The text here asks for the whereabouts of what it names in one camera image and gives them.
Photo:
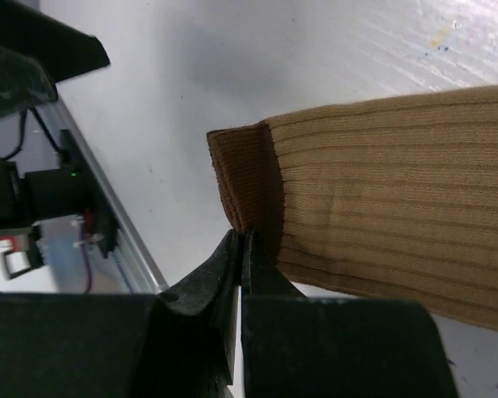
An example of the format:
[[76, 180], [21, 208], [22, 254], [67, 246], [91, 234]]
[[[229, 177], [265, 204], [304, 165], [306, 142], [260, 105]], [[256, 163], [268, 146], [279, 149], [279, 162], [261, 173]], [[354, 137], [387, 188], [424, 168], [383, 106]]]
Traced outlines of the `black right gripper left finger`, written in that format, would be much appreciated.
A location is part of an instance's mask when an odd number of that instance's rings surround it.
[[241, 245], [228, 231], [207, 260], [159, 295], [170, 386], [232, 384]]

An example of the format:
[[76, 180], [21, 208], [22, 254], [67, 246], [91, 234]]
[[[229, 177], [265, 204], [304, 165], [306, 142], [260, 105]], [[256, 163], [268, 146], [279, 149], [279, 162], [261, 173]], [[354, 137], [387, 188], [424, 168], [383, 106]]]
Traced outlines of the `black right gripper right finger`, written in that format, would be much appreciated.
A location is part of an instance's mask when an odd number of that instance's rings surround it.
[[295, 368], [292, 305], [304, 295], [268, 258], [261, 235], [246, 234], [242, 256], [242, 352], [246, 397], [279, 397]]

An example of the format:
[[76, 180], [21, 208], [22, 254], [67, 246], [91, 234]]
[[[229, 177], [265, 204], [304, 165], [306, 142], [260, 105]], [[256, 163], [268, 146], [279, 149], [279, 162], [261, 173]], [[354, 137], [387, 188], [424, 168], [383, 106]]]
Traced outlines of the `tan brown long sock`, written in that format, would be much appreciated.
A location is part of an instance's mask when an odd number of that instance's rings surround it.
[[222, 205], [290, 279], [498, 331], [498, 85], [215, 130]]

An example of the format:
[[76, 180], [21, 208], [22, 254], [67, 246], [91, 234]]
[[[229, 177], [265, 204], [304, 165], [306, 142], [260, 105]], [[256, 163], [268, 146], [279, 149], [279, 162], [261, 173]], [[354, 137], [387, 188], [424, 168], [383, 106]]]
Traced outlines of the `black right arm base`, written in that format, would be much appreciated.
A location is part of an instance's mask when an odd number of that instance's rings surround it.
[[0, 158], [0, 238], [27, 237], [28, 259], [40, 260], [33, 246], [42, 238], [35, 227], [50, 219], [80, 216], [81, 236], [91, 243], [90, 206], [94, 203], [84, 175], [73, 170], [68, 152], [58, 168], [25, 172], [20, 176], [13, 161]]

